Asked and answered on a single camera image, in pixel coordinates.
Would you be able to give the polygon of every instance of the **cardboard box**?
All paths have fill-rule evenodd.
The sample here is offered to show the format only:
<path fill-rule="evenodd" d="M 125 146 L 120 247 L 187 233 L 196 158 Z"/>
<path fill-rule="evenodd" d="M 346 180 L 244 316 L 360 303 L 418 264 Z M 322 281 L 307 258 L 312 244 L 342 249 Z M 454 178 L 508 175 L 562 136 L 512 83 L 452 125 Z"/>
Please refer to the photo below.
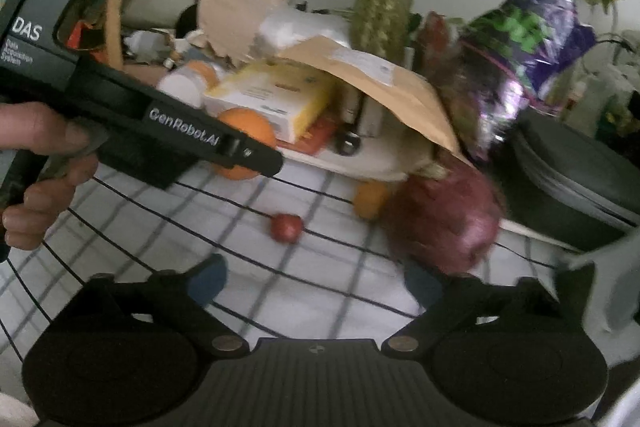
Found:
<path fill-rule="evenodd" d="M 331 103 L 337 79 L 325 71 L 289 61 L 254 62 L 226 77 L 204 96 L 211 116 L 233 107 L 263 115 L 276 138 L 295 143 Z"/>

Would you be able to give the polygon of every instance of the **purple snack bag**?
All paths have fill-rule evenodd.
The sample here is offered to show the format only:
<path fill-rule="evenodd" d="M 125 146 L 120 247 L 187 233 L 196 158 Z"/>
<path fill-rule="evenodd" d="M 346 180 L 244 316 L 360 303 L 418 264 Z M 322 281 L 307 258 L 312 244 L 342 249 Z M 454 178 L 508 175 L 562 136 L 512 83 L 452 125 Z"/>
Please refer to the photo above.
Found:
<path fill-rule="evenodd" d="M 558 73 L 594 45 L 574 0 L 506 0 L 469 24 L 430 82 L 468 154 L 486 160 L 520 111 L 545 108 Z"/>

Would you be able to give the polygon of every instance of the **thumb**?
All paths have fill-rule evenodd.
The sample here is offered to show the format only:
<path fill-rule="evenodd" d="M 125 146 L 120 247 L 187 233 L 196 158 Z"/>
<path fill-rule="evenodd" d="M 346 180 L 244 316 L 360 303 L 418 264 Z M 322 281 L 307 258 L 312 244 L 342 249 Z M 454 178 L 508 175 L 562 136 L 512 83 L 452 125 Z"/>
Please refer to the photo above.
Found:
<path fill-rule="evenodd" d="M 71 154 L 89 145 L 90 136 L 39 102 L 0 105 L 0 150 L 28 149 L 36 154 Z"/>

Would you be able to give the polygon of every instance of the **device handle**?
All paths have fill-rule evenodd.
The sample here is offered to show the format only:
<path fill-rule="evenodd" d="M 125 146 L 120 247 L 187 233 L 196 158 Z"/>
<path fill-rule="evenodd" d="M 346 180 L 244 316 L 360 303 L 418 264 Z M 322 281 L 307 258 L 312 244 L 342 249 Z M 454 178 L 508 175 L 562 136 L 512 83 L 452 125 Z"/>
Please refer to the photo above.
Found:
<path fill-rule="evenodd" d="M 48 159 L 48 156 L 41 156 L 31 151 L 21 150 L 15 153 L 14 161 L 0 187 L 0 208 L 3 211 L 8 206 L 23 202 L 25 190 L 38 181 L 40 172 Z M 4 241 L 4 232 L 4 227 L 0 226 L 0 263 L 7 260 L 11 250 Z"/>

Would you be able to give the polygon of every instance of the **small orange fruit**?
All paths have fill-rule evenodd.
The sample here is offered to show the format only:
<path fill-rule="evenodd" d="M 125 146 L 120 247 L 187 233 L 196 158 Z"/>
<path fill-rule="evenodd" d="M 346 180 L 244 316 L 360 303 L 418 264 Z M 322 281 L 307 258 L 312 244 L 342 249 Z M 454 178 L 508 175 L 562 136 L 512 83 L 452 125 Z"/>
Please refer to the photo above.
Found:
<path fill-rule="evenodd" d="M 262 142 L 269 147 L 276 147 L 276 135 L 271 128 L 269 120 L 254 110 L 244 107 L 228 109 L 218 115 L 218 120 L 228 126 L 242 131 L 254 140 Z M 218 174 L 228 180 L 250 180 L 258 175 L 258 172 L 236 165 L 231 169 L 225 169 L 219 165 L 214 165 Z"/>
<path fill-rule="evenodd" d="M 389 189 L 385 183 L 371 180 L 358 184 L 353 198 L 353 211 L 366 221 L 374 221 L 380 216 L 382 207 L 389 198 Z"/>

